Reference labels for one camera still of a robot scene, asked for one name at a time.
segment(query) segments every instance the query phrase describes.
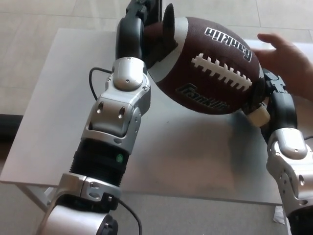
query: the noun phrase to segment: green led light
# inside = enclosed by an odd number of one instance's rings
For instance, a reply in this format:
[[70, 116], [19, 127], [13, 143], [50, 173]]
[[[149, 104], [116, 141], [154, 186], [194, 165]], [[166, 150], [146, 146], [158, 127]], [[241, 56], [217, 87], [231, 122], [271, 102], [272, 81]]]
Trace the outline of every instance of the green led light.
[[118, 163], [122, 163], [123, 160], [124, 160], [123, 154], [118, 154], [118, 155], [116, 156], [116, 161], [117, 161]]

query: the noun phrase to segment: human finger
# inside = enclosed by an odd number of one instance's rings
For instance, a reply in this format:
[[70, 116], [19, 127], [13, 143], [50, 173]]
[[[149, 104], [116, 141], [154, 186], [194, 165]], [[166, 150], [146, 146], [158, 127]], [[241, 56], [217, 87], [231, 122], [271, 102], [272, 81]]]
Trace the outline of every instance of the human finger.
[[279, 48], [288, 43], [287, 40], [276, 33], [259, 33], [258, 39], [264, 43], [270, 43], [275, 48]]

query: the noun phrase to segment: franklin logo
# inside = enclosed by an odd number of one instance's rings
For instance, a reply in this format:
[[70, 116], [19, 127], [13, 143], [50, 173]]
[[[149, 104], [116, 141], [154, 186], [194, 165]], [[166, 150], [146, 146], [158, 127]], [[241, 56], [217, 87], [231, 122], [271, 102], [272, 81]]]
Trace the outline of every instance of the franklin logo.
[[225, 102], [216, 100], [214, 98], [206, 98], [199, 93], [196, 92], [197, 87], [191, 83], [188, 83], [180, 88], [177, 88], [176, 91], [180, 94], [194, 100], [195, 102], [202, 104], [209, 108], [214, 108], [219, 111], [225, 110], [229, 108], [229, 105]]
[[230, 37], [229, 35], [222, 33], [216, 29], [212, 28], [206, 28], [204, 34], [206, 36], [211, 37], [214, 41], [224, 43], [225, 45], [229, 47], [235, 47], [239, 51], [241, 51], [244, 54], [244, 58], [251, 61], [252, 58], [252, 52], [248, 48], [246, 48], [244, 45], [242, 45], [240, 42], [238, 42], [236, 39]]

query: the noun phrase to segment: black cable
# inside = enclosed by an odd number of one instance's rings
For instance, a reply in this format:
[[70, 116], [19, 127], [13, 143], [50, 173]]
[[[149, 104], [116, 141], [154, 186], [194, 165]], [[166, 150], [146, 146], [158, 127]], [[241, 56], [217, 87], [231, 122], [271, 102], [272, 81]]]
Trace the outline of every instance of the black cable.
[[122, 200], [118, 200], [118, 202], [123, 206], [125, 207], [132, 215], [133, 217], [135, 218], [135, 220], [137, 221], [138, 223], [138, 227], [139, 227], [139, 235], [142, 235], [142, 225], [141, 225], [141, 221], [138, 217], [138, 215], [129, 207], [125, 204], [125, 202], [123, 202]]
[[92, 92], [94, 99], [97, 100], [98, 97], [96, 95], [96, 92], [94, 92], [94, 88], [93, 88], [93, 84], [92, 84], [92, 73], [93, 73], [93, 71], [101, 71], [101, 72], [106, 72], [106, 73], [112, 73], [112, 71], [105, 70], [105, 69], [98, 68], [98, 67], [92, 68], [90, 70], [90, 72], [89, 72], [89, 86], [90, 86], [90, 89], [91, 89], [91, 92]]
[[309, 140], [309, 139], [313, 139], [313, 136], [306, 136], [306, 137], [304, 138], [305, 141], [307, 141], [307, 140]]

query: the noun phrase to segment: table leg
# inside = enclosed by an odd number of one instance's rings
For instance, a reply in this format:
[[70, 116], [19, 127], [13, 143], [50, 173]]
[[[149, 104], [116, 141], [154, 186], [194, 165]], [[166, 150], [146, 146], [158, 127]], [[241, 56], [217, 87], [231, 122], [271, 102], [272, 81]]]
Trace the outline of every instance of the table leg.
[[17, 185], [17, 187], [32, 200], [41, 210], [46, 212], [51, 203], [50, 196], [54, 188], [48, 188], [45, 192], [42, 188], [29, 185]]

